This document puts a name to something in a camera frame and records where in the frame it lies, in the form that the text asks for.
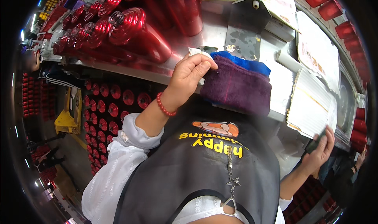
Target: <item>hand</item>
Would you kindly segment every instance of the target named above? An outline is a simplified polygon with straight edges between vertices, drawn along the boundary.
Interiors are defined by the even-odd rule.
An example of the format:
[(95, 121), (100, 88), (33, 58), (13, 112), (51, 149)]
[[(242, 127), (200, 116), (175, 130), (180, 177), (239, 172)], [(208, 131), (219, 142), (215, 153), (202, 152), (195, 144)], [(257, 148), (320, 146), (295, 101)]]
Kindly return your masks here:
[(198, 82), (209, 69), (218, 69), (213, 59), (203, 55), (189, 53), (179, 61), (168, 87), (161, 95), (161, 103), (169, 112), (186, 103), (197, 88)]
[(358, 155), (357, 157), (357, 161), (356, 161), (356, 167), (357, 167), (357, 170), (359, 170), (359, 168), (361, 167), (361, 165), (364, 163), (364, 160), (366, 158), (366, 150), (364, 150), (360, 155)]
[[(318, 139), (319, 135), (315, 135), (314, 140)], [(334, 146), (334, 133), (328, 125), (325, 128), (325, 136), (320, 138), (319, 145), (312, 151), (311, 154), (306, 154), (302, 159), (302, 164), (299, 166), (302, 173), (309, 176), (323, 165), (329, 158)]]

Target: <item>worker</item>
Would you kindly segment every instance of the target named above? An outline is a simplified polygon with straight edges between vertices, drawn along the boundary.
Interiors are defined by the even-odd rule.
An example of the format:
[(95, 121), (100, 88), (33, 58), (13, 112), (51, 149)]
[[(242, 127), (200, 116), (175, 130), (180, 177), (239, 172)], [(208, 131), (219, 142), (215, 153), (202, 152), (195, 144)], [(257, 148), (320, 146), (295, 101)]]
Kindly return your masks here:
[(47, 83), (83, 89), (85, 79), (75, 72), (66, 71), (57, 62), (40, 62), (40, 52), (35, 54), (26, 50), (21, 54), (21, 67), (23, 72), (31, 77), (46, 79)]
[(343, 159), (341, 164), (337, 165), (337, 169), (335, 171), (330, 169), (325, 177), (323, 186), (329, 190), (331, 197), (340, 208), (347, 207), (352, 201), (356, 187), (365, 174), (365, 158), (366, 150), (358, 155), (356, 162), (348, 158)]
[(39, 173), (65, 161), (64, 157), (53, 159), (53, 155), (56, 153), (56, 151), (58, 151), (58, 149), (59, 147), (56, 146), (55, 148), (35, 160), (34, 166), (37, 168)]
[(107, 165), (83, 193), (92, 223), (285, 222), (282, 210), (328, 159), (333, 131), (327, 126), (319, 146), (280, 184), (278, 160), (248, 117), (192, 95), (210, 69), (218, 69), (211, 58), (186, 55), (164, 92), (125, 117)]

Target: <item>stainless steel table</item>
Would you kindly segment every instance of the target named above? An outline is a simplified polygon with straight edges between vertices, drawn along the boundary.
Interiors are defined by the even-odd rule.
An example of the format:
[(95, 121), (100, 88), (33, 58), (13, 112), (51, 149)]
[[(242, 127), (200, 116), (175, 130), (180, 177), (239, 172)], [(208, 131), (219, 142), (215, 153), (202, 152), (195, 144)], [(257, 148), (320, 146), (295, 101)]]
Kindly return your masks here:
[[(126, 66), (82, 61), (74, 61), (71, 63), (123, 75), (130, 75), (167, 85), (176, 63), (188, 53), (188, 47), (217, 47), (219, 51), (224, 49), (227, 32), (227, 19), (222, 15), (206, 11), (202, 12), (202, 18), (204, 21), (203, 30), (196, 36), (185, 37), (175, 29), (163, 32), (163, 35), (172, 46), (172, 56), (163, 64), (154, 65), (153, 63), (146, 61), (129, 63)], [(260, 61), (265, 63), (272, 70), (269, 76), (272, 92), (270, 113), (268, 116), (283, 122), (286, 121), (287, 109), (290, 107), (290, 98), (295, 74), (275, 61), (276, 52), (280, 49), (287, 50), (294, 58), (297, 57), (295, 40), (286, 43), (272, 33), (264, 30), (261, 34)], [(199, 93), (200, 87), (200, 85), (197, 87), (197, 93)]]

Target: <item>concrete floor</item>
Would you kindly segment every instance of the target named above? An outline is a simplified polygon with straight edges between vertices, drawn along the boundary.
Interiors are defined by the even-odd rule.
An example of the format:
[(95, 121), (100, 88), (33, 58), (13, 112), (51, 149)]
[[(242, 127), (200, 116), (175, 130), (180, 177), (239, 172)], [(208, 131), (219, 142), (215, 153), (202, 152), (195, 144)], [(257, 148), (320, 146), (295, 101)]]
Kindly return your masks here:
[[(65, 91), (66, 87), (57, 86), (57, 114), (63, 110)], [(41, 125), (42, 134), (45, 136), (44, 139), (56, 136), (53, 120), (47, 122), (41, 120)], [(82, 132), (78, 137), (81, 138), (84, 134), (85, 133)], [(87, 150), (69, 134), (67, 134), (65, 138), (50, 142), (49, 145), (51, 148), (59, 146), (55, 157), (65, 158), (65, 161), (62, 163), (63, 167), (71, 177), (76, 188), (83, 191), (93, 178)]]

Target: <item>ceiling light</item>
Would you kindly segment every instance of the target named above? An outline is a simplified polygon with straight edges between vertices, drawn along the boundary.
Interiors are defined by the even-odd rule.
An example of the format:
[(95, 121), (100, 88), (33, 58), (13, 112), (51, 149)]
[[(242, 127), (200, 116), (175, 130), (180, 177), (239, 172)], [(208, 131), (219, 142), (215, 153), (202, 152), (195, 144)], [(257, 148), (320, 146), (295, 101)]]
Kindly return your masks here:
[(29, 166), (28, 161), (26, 160), (26, 158), (25, 158), (25, 162), (26, 162), (26, 165), (28, 165), (28, 168), (30, 168), (30, 166)]
[(35, 21), (35, 17), (37, 16), (37, 14), (34, 14), (33, 16), (33, 21), (31, 22), (31, 27), (30, 27), (30, 31), (33, 31), (33, 28), (34, 28), (34, 21)]
[(25, 36), (24, 36), (24, 34), (23, 34), (23, 29), (21, 30), (21, 41), (22, 41), (22, 42), (25, 41)]

